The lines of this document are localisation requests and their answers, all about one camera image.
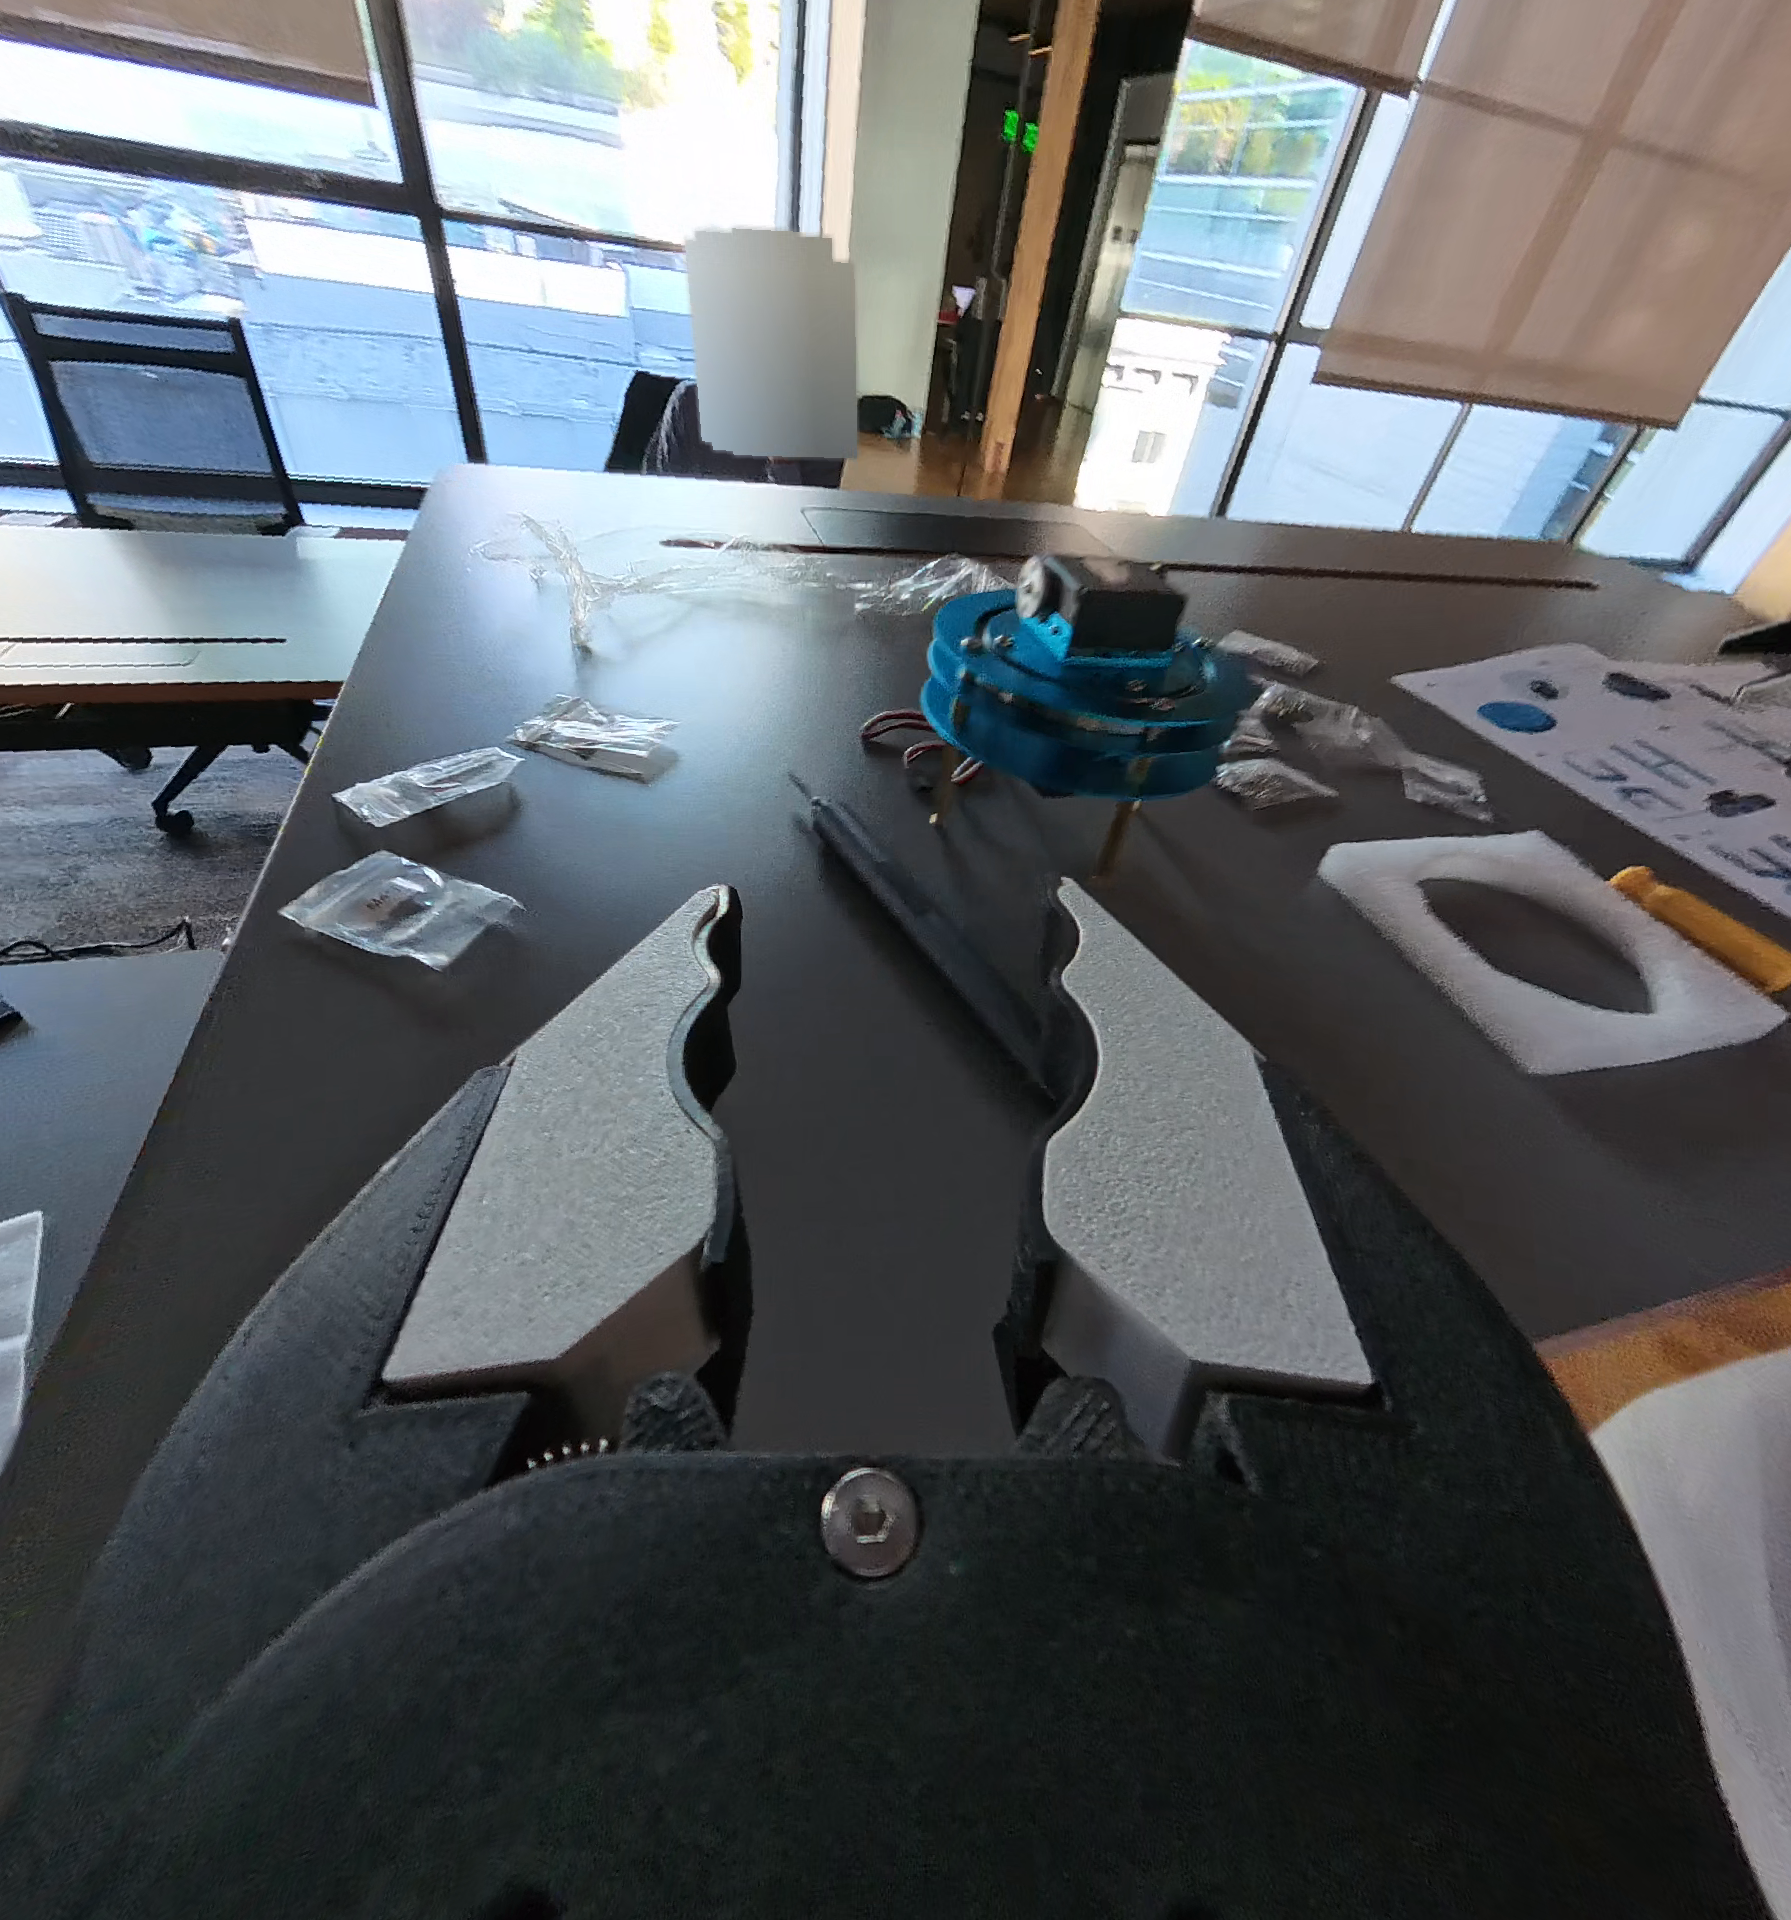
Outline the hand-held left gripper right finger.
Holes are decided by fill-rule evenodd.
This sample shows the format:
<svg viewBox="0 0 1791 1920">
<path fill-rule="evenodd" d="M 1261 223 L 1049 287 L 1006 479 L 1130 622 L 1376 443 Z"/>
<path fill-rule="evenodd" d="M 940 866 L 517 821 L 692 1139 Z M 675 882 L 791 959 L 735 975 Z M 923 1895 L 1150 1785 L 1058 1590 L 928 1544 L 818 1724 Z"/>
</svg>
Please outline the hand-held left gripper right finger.
<svg viewBox="0 0 1791 1920">
<path fill-rule="evenodd" d="M 1211 1392 L 1370 1406 L 1376 1368 L 1266 1058 L 1080 882 L 1045 923 L 1052 1122 L 1031 1145 L 1006 1400 L 1098 1377 L 1179 1462 Z"/>
</svg>

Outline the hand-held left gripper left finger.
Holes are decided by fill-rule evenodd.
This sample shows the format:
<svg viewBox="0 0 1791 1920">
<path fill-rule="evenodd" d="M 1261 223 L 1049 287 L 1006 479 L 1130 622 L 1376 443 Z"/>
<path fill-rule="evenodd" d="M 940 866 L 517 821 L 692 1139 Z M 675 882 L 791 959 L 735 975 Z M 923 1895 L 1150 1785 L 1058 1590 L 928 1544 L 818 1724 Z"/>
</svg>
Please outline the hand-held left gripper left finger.
<svg viewBox="0 0 1791 1920">
<path fill-rule="evenodd" d="M 525 1392 L 573 1446 L 627 1446 L 649 1377 L 728 1433 L 753 1326 L 735 1158 L 741 893 L 710 885 L 508 1062 L 382 1385 Z"/>
</svg>

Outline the printed instruction sheet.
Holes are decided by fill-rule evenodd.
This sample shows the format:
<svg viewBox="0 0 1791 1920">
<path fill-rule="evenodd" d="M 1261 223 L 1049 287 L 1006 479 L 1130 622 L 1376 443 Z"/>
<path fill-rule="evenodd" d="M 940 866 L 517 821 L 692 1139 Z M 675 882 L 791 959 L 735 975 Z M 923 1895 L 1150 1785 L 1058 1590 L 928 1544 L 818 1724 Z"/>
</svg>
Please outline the printed instruction sheet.
<svg viewBox="0 0 1791 1920">
<path fill-rule="evenodd" d="M 1423 706 L 1791 923 L 1791 710 L 1581 644 L 1398 675 Z"/>
</svg>

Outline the black screwdriver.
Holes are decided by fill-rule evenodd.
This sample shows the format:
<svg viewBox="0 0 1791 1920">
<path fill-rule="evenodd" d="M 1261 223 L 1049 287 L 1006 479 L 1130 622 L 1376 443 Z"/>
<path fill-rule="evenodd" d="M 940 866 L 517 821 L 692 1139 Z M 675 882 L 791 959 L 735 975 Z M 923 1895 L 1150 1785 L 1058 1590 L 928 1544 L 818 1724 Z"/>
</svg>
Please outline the black screwdriver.
<svg viewBox="0 0 1791 1920">
<path fill-rule="evenodd" d="M 786 773 L 786 782 L 805 804 L 818 841 L 850 867 L 850 875 L 856 875 L 856 885 L 884 909 L 889 923 L 895 923 L 932 970 L 959 992 L 1020 1078 L 1045 1101 L 1057 1101 L 1057 1081 L 1045 1058 L 1045 1022 L 985 959 L 972 936 L 905 862 L 895 862 L 895 852 L 876 841 L 876 832 L 847 804 L 818 793 L 797 773 Z"/>
</svg>

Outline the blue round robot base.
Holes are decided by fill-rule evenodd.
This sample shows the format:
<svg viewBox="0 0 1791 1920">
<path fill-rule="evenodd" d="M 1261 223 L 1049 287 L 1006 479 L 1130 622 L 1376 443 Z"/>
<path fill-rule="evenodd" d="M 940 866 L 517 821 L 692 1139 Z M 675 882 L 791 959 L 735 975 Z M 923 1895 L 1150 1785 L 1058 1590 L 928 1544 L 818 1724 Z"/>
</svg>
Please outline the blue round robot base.
<svg viewBox="0 0 1791 1920">
<path fill-rule="evenodd" d="M 1002 773 L 1045 797 L 1106 797 L 1098 875 L 1122 862 L 1133 814 L 1218 776 L 1259 700 L 1246 660 L 1188 626 L 1159 566 L 1027 556 L 1015 579 L 940 556 L 852 579 L 856 610 L 928 610 L 928 682 L 910 721 L 943 750 L 943 793 Z"/>
</svg>

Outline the black desk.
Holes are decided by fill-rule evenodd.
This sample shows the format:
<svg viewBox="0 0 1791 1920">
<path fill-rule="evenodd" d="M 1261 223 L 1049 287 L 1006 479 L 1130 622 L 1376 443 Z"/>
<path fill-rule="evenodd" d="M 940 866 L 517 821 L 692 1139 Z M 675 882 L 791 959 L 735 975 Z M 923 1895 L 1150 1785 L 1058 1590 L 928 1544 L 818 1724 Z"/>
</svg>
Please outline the black desk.
<svg viewBox="0 0 1791 1920">
<path fill-rule="evenodd" d="M 1485 1433 L 1450 1448 L 1402 1406 L 1406 1358 L 1477 1305 L 1477 1276 L 1406 1257 L 1406 1305 L 1380 1332 L 1376 1253 L 1331 1201 L 1338 1145 L 1428 1143 L 1406 1093 L 1458 1133 L 1506 1119 L 1502 1075 L 1458 1062 L 1453 1013 L 1406 1043 L 1398 1089 L 1358 1133 L 1310 1143 L 1302 1093 L 1376 1087 L 1380 1043 L 1424 1009 L 1376 970 L 1368 937 L 1293 918 L 1249 885 L 1246 948 L 1223 982 L 1206 936 L 1133 927 L 1074 882 L 1052 885 L 1052 985 L 1020 1069 L 949 991 L 921 991 L 856 936 L 832 882 L 786 866 L 784 789 L 741 769 L 643 787 L 655 824 L 609 841 L 597 808 L 522 832 L 531 902 L 497 965 L 457 963 L 487 1018 L 418 1013 L 360 950 L 273 950 L 231 965 L 178 1072 L 200 1162 L 143 1167 L 167 1227 L 112 1241 L 138 1271 L 87 1281 L 0 1481 L 0 1851 L 93 1851 L 130 1812 L 176 1812 L 226 1785 L 231 1757 L 308 1675 L 308 1737 L 285 1779 L 390 1711 L 474 1734 L 547 1711 L 555 1759 L 577 1746 L 577 1686 L 655 1714 L 774 1693 L 836 1697 L 871 1666 L 889 1615 L 893 1697 L 871 1750 L 948 1754 L 996 1670 L 1002 1714 L 1081 1697 L 1081 1663 L 1145 1723 L 1244 1714 L 1268 1686 L 1268 1734 L 1302 1686 L 1349 1734 L 1362 1679 L 1385 1679 L 1415 1619 L 1485 1619 L 1534 1675 L 1563 1675 L 1515 1619 L 1564 1593 L 1564 1553 L 1629 1572 L 1629 1519 L 1606 1519 L 1602 1466 L 1575 1462 L 1532 1349 L 1485 1314 L 1434 1384 L 1485 1385 Z M 836 1494 L 840 1462 L 660 1448 L 655 1413 L 741 1420 L 754 1385 L 753 1204 L 791 1183 L 770 1249 L 856 1309 L 882 1349 L 905 1281 L 996 1276 L 1027 1261 L 1027 1368 L 1102 1384 L 1133 1451 L 893 1466 L 900 1494 Z M 1453 1451 L 1485 1494 L 1268 1494 L 1193 1451 L 1206 1419 L 1268 1413 L 1293 1438 L 1349 1433 Z"/>
</svg>

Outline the clear bag with dark part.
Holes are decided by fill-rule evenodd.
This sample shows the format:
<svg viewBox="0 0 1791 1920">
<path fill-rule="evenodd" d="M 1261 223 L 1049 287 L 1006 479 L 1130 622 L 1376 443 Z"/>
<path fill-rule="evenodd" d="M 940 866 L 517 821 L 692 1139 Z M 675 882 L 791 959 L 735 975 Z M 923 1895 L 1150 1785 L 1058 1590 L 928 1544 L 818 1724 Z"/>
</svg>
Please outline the clear bag with dark part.
<svg viewBox="0 0 1791 1920">
<path fill-rule="evenodd" d="M 400 852 L 366 852 L 290 901 L 279 914 L 308 936 L 446 975 L 487 930 L 516 923 L 522 902 Z"/>
</svg>

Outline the clear plastic parts bag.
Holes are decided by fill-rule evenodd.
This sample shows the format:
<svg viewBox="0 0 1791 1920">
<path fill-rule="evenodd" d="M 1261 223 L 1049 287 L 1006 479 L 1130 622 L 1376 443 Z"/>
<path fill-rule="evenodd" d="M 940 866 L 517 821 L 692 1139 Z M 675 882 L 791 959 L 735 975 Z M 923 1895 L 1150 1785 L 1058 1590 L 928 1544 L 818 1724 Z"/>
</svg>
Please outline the clear plastic parts bag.
<svg viewBox="0 0 1791 1920">
<path fill-rule="evenodd" d="M 522 769 L 517 750 L 472 749 L 461 756 L 425 758 L 378 779 L 334 789 L 334 808 L 360 824 L 390 831 L 453 804 L 497 789 Z"/>
<path fill-rule="evenodd" d="M 560 693 L 517 721 L 508 743 L 612 779 L 655 782 L 678 762 L 675 728 L 665 717 L 621 712 L 582 693 Z"/>
</svg>

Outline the cluster of small screw bags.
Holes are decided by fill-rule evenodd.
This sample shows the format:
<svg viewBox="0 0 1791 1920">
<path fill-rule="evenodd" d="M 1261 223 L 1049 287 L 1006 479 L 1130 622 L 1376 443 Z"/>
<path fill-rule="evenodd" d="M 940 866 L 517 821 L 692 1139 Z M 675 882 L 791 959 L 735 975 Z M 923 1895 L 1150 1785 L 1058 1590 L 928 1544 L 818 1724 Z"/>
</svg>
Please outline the cluster of small screw bags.
<svg viewBox="0 0 1791 1920">
<path fill-rule="evenodd" d="M 1331 773 L 1394 776 L 1416 808 L 1494 824 L 1488 787 L 1477 773 L 1410 749 L 1385 721 L 1358 706 L 1313 693 L 1306 682 L 1322 663 L 1266 635 L 1232 630 L 1206 648 L 1249 675 L 1253 697 L 1236 721 L 1215 787 L 1249 810 L 1331 804 L 1337 787 L 1302 773 L 1284 749 L 1306 749 Z"/>
</svg>

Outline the beige roller blind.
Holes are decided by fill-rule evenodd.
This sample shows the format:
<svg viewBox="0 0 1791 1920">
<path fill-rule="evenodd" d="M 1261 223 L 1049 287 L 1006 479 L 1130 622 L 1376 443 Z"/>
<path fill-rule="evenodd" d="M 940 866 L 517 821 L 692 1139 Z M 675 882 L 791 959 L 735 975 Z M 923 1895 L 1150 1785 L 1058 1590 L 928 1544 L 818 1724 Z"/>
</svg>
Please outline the beige roller blind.
<svg viewBox="0 0 1791 1920">
<path fill-rule="evenodd" d="M 1458 5 L 1316 384 L 1675 430 L 1791 249 L 1791 5 Z"/>
<path fill-rule="evenodd" d="M 0 40 L 373 104 L 360 5 L 0 5 Z"/>
</svg>

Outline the crumpled clear plastic wrap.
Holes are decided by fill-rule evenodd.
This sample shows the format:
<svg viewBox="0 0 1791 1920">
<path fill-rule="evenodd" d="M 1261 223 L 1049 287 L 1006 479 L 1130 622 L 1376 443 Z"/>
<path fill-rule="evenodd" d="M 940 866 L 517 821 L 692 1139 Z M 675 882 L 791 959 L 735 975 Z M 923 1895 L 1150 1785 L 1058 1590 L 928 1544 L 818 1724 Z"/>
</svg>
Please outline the crumpled clear plastic wrap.
<svg viewBox="0 0 1791 1920">
<path fill-rule="evenodd" d="M 643 609 L 813 601 L 856 615 L 932 615 L 959 596 L 1002 591 L 1006 604 L 1015 596 L 1006 567 L 962 553 L 909 566 L 728 536 L 680 543 L 635 562 L 622 532 L 577 536 L 565 522 L 539 514 L 510 517 L 503 532 L 474 545 L 474 556 L 517 566 L 539 587 L 560 587 L 577 653 L 591 653 L 609 622 L 635 621 Z"/>
</svg>

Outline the large glass window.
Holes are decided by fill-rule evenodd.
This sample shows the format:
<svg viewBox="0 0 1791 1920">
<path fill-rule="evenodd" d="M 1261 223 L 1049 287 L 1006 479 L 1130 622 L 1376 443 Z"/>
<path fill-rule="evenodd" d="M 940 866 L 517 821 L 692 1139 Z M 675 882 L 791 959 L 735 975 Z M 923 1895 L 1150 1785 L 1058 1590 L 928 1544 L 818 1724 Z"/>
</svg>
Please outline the large glass window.
<svg viewBox="0 0 1791 1920">
<path fill-rule="evenodd" d="M 1206 44 L 1122 84 L 1058 353 L 1074 506 L 1579 543 L 1738 591 L 1791 522 L 1791 252 L 1678 430 L 1316 384 L 1406 123 Z"/>
<path fill-rule="evenodd" d="M 237 314 L 291 482 L 600 471 L 687 379 L 687 239 L 804 182 L 804 5 L 360 5 L 373 104 L 0 40 L 0 490 L 60 482 L 7 295 Z"/>
</svg>

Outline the black office chair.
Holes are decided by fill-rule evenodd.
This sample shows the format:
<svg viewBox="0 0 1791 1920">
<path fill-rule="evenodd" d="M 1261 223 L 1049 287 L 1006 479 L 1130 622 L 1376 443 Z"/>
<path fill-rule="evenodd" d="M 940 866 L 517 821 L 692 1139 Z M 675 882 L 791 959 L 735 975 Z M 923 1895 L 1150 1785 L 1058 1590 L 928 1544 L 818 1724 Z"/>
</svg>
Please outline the black office chair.
<svg viewBox="0 0 1791 1920">
<path fill-rule="evenodd" d="M 621 400 L 621 419 L 612 448 L 603 454 L 603 471 L 612 475 L 660 475 L 665 471 L 662 454 L 662 438 L 665 438 L 665 416 L 675 397 L 692 392 L 692 379 L 669 379 L 669 374 L 649 374 L 635 369 L 622 400 Z"/>
</svg>

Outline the black mesh chair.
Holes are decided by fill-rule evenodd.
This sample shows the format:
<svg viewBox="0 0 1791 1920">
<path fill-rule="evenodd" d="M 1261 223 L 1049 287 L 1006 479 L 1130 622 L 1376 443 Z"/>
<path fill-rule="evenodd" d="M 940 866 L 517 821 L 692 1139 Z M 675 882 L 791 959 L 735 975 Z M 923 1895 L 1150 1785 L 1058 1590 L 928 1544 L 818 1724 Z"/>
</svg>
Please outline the black mesh chair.
<svg viewBox="0 0 1791 1920">
<path fill-rule="evenodd" d="M 83 527 L 252 536 L 304 527 L 237 314 L 11 291 L 7 319 Z"/>
</svg>

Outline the white foam frame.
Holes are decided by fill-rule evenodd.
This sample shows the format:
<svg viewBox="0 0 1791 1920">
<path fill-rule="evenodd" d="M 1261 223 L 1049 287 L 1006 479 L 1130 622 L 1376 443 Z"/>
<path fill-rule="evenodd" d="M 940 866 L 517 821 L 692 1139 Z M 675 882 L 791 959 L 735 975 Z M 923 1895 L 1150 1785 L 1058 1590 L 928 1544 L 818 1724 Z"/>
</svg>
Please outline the white foam frame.
<svg viewBox="0 0 1791 1920">
<path fill-rule="evenodd" d="M 1338 841 L 1316 875 L 1384 930 L 1518 1072 L 1538 1078 L 1651 1069 L 1754 1043 L 1788 1009 L 1623 901 L 1538 831 L 1470 837 Z M 1485 885 L 1558 913 L 1611 948 L 1647 1004 L 1606 1009 L 1521 982 L 1434 913 L 1428 882 Z"/>
</svg>

